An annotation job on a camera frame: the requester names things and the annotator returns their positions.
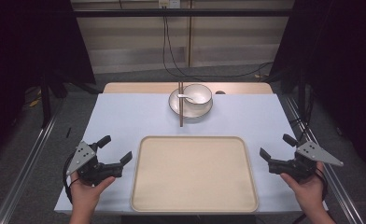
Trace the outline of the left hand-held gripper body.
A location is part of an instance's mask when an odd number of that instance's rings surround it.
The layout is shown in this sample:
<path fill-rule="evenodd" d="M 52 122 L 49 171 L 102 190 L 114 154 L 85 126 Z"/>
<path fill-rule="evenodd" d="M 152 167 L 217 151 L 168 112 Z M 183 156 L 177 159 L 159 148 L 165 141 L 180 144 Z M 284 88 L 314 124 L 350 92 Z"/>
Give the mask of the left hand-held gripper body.
<path fill-rule="evenodd" d="M 77 172 L 79 178 L 94 186 L 100 184 L 110 176 L 122 177 L 124 165 L 120 162 L 104 164 L 97 159 L 97 142 L 87 144 L 81 141 L 75 152 L 67 162 L 66 174 Z"/>

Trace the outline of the white plate with dark rim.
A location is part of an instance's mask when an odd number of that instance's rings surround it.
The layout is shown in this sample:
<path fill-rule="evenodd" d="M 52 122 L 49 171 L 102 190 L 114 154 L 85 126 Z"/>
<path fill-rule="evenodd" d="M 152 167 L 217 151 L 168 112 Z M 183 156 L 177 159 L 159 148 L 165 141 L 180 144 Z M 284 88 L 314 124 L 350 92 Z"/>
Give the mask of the white plate with dark rim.
<path fill-rule="evenodd" d="M 179 114 L 179 102 L 180 99 L 177 97 L 178 90 L 174 90 L 169 96 L 169 106 L 178 115 Z M 191 100 L 183 99 L 183 117 L 194 119 L 199 118 L 207 114 L 213 106 L 213 100 L 203 105 L 194 104 Z"/>

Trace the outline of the person's right hand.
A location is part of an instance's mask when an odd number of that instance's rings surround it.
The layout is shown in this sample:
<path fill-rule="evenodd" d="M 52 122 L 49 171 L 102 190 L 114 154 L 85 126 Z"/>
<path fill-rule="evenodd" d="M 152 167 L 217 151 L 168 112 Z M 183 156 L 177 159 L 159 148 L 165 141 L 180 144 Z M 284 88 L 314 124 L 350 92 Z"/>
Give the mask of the person's right hand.
<path fill-rule="evenodd" d="M 281 178 L 293 190 L 295 198 L 308 217 L 317 217 L 324 212 L 322 192 L 323 182 L 313 175 L 307 179 L 297 182 L 288 174 L 282 173 Z"/>

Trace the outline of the dark curtain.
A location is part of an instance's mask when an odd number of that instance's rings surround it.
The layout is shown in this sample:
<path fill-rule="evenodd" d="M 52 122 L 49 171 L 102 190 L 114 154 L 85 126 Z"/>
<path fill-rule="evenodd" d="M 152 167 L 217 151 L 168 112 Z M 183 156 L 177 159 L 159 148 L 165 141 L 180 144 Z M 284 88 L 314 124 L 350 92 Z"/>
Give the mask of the dark curtain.
<path fill-rule="evenodd" d="M 366 0 L 294 0 L 272 77 L 301 77 L 366 162 Z"/>
<path fill-rule="evenodd" d="M 47 82 L 93 83 L 94 74 L 71 0 L 0 0 L 0 146 L 24 104 L 25 91 Z"/>

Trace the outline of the white wall socket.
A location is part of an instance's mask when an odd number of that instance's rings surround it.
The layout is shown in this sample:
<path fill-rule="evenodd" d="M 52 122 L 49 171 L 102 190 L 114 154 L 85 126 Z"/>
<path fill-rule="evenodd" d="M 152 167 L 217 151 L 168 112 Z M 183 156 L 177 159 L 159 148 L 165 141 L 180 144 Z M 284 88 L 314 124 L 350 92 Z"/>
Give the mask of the white wall socket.
<path fill-rule="evenodd" d="M 175 8 L 181 7 L 180 0 L 159 0 L 159 8 Z"/>

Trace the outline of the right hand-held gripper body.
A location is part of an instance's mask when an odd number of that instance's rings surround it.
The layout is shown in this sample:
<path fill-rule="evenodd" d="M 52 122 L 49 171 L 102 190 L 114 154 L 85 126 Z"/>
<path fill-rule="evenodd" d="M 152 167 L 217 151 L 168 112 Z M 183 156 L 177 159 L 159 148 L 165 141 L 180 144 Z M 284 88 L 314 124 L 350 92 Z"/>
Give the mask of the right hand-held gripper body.
<path fill-rule="evenodd" d="M 307 141 L 302 144 L 298 142 L 293 159 L 281 161 L 271 157 L 268 167 L 271 174 L 280 175 L 285 173 L 300 182 L 315 174 L 318 161 L 336 166 L 344 165 L 342 161 L 332 156 L 320 145 Z"/>

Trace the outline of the brown wooden chopstick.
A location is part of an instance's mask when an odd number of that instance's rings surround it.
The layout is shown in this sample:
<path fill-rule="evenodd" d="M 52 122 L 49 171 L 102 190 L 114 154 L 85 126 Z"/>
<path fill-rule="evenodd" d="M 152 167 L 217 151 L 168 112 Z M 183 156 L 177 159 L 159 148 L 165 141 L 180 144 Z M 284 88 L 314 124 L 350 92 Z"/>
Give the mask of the brown wooden chopstick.
<path fill-rule="evenodd" d="M 178 93 L 182 93 L 183 90 L 183 83 L 182 82 L 178 82 Z M 182 105 L 182 100 L 180 98 L 178 98 L 178 103 L 179 103 L 179 127 L 183 127 L 183 105 Z"/>
<path fill-rule="evenodd" d="M 178 83 L 179 94 L 183 94 L 183 82 Z M 183 99 L 179 97 L 179 125 L 183 127 Z"/>

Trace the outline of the aluminium floor rail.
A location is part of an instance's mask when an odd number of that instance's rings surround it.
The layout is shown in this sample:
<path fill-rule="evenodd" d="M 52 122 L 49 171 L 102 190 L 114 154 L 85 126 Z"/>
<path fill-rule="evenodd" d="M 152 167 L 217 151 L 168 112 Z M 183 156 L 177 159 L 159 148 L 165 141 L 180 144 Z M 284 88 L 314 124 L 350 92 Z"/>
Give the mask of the aluminium floor rail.
<path fill-rule="evenodd" d="M 292 97 L 287 97 L 286 103 L 289 107 L 289 112 L 294 117 L 293 124 L 300 129 L 300 139 L 311 140 L 317 143 L 317 139 L 314 136 L 313 131 L 307 123 L 303 122 L 302 117 L 299 113 L 299 107 L 295 100 Z M 338 204 L 341 206 L 348 223 L 364 224 L 362 218 L 359 215 L 359 211 L 351 200 L 348 192 L 345 190 L 345 187 L 335 173 L 333 167 L 329 164 L 325 164 L 324 172 L 326 179 L 329 182 L 332 193 L 334 194 L 334 197 L 336 198 Z"/>
<path fill-rule="evenodd" d="M 31 176 L 35 165 L 46 145 L 49 135 L 52 132 L 54 124 L 58 115 L 63 107 L 64 100 L 58 100 L 54 109 L 53 114 L 50 116 L 49 120 L 46 122 L 45 126 L 39 131 L 39 134 L 31 148 L 29 155 L 27 156 L 24 165 L 20 169 L 14 179 L 14 183 L 4 198 L 2 204 L 0 205 L 0 224 L 8 224 L 17 204 L 23 194 L 23 191 L 27 185 L 28 179 Z"/>

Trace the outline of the white ceramic spoon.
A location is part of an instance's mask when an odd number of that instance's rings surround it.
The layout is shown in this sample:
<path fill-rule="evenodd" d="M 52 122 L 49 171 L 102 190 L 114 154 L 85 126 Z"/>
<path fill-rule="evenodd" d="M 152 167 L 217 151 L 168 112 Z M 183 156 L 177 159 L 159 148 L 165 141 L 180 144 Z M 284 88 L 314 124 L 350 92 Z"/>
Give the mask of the white ceramic spoon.
<path fill-rule="evenodd" d="M 188 96 L 186 94 L 179 93 L 177 95 L 177 98 L 186 99 L 186 100 L 188 100 L 192 104 L 203 104 L 203 102 L 201 101 L 201 99 L 192 98 L 192 97 L 190 97 L 190 96 Z"/>

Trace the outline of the person's left hand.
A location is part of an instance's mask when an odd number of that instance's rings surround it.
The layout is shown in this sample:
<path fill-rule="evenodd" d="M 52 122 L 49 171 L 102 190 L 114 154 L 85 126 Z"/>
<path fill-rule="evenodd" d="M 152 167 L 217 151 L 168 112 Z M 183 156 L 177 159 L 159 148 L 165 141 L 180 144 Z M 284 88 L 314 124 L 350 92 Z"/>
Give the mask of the person's left hand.
<path fill-rule="evenodd" d="M 82 182 L 77 172 L 72 173 L 71 178 L 73 179 L 70 184 L 73 214 L 82 215 L 83 217 L 92 216 L 102 192 L 115 181 L 115 177 L 111 176 L 93 187 Z"/>

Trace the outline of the light blue table mat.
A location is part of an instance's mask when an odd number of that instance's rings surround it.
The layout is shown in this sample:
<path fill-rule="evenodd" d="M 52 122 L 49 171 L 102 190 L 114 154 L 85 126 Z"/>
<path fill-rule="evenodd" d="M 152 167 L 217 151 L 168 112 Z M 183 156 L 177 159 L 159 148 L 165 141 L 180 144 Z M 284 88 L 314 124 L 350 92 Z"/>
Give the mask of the light blue table mat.
<path fill-rule="evenodd" d="M 274 158 L 289 160 L 294 149 L 282 137 L 290 133 L 288 119 L 274 94 L 225 94 L 213 99 L 213 107 L 201 118 L 186 119 L 179 127 L 178 116 L 170 109 L 165 94 L 106 93 L 98 97 L 83 139 L 91 144 L 109 135 L 111 141 L 98 152 L 101 162 L 118 161 L 126 152 L 133 159 L 123 177 L 101 197 L 97 212 L 107 214 L 205 214 L 143 213 L 132 208 L 134 175 L 141 141 L 148 136 L 236 136 L 246 144 L 255 188 L 256 213 L 298 211 L 292 190 L 268 171 L 260 149 Z"/>

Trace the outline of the beige rectangular tray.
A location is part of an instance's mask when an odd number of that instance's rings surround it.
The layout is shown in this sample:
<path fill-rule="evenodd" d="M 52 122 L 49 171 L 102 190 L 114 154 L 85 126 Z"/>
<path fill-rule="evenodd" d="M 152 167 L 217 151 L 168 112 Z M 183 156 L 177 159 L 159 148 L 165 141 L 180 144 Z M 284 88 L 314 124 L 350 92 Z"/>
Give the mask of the beige rectangular tray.
<path fill-rule="evenodd" d="M 259 202 L 245 142 L 236 136 L 148 136 L 132 208 L 143 213 L 251 213 Z"/>

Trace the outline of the black horizontal frame bar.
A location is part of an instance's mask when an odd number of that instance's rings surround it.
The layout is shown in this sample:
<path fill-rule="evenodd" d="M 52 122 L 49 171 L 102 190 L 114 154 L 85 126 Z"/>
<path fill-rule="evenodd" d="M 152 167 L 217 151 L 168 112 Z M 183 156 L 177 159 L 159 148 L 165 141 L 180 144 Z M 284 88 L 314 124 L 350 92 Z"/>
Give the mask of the black horizontal frame bar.
<path fill-rule="evenodd" d="M 289 17 L 290 9 L 99 9 L 75 10 L 76 17 Z"/>

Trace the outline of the white bowl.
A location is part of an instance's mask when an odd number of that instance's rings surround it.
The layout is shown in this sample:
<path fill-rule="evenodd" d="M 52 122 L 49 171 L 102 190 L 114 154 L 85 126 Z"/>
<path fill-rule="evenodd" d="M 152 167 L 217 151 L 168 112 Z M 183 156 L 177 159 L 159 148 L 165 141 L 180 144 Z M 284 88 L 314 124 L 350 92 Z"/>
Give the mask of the white bowl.
<path fill-rule="evenodd" d="M 205 105 L 212 99 L 212 91 L 209 90 L 205 85 L 202 84 L 190 84 L 184 90 L 183 94 L 186 94 L 192 98 L 201 99 L 203 104 L 194 105 Z"/>

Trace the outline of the black metal stand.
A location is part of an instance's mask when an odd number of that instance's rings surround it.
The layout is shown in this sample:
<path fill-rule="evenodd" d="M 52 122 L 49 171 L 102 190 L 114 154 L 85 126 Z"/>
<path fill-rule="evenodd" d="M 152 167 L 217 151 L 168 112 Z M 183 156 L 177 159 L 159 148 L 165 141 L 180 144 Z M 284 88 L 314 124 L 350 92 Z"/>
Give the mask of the black metal stand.
<path fill-rule="evenodd" d="M 41 99 L 42 99 L 42 108 L 43 108 L 43 122 L 42 127 L 45 128 L 51 118 L 51 108 L 50 108 L 50 99 L 49 99 L 49 85 L 47 82 L 46 75 L 41 77 Z"/>

